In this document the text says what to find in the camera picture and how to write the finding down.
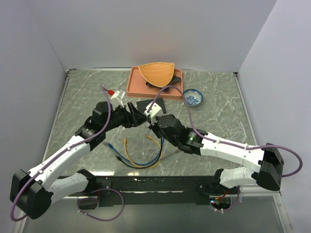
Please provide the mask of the black network switch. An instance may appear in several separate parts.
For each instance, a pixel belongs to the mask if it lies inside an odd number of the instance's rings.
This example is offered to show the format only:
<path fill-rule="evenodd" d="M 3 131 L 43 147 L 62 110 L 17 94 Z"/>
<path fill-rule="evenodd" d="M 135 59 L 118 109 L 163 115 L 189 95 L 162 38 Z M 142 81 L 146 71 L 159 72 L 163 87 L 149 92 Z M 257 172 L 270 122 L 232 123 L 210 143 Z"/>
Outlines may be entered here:
<path fill-rule="evenodd" d="M 146 111 L 146 107 L 153 101 L 153 99 L 148 99 L 148 100 L 141 100 L 141 101 L 137 101 L 137 109 L 140 113 L 144 113 Z M 165 108 L 165 104 L 163 101 L 163 98 L 158 98 L 155 101 L 155 105 L 159 105 L 163 111 L 163 114 L 166 114 L 166 108 Z"/>

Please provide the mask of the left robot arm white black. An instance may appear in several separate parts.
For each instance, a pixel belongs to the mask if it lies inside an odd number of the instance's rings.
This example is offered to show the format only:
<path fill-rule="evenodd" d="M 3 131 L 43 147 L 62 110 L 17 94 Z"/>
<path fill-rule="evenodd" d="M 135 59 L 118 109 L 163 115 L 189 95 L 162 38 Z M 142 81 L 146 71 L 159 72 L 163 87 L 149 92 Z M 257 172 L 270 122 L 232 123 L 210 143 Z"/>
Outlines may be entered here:
<path fill-rule="evenodd" d="M 52 184 L 69 165 L 91 152 L 105 139 L 106 132 L 123 126 L 137 127 L 148 120 L 146 113 L 139 112 L 129 102 L 116 109 L 107 101 L 97 103 L 84 124 L 74 136 L 49 159 L 29 171 L 18 170 L 12 177 L 10 201 L 26 216 L 37 219 L 51 206 Z"/>

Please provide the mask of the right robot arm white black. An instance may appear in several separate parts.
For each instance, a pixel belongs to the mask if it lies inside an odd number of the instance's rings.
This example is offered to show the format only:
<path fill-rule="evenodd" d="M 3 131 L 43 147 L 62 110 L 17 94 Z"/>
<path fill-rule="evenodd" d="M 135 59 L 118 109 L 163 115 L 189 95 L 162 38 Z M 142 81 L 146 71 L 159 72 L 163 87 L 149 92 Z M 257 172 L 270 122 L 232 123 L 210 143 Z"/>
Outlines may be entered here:
<path fill-rule="evenodd" d="M 256 184 L 279 191 L 284 161 L 270 144 L 266 149 L 235 143 L 202 131 L 185 127 L 174 115 L 148 117 L 149 129 L 187 154 L 212 156 L 239 164 L 239 168 L 216 170 L 206 184 L 209 194 L 220 195 L 237 186 Z"/>

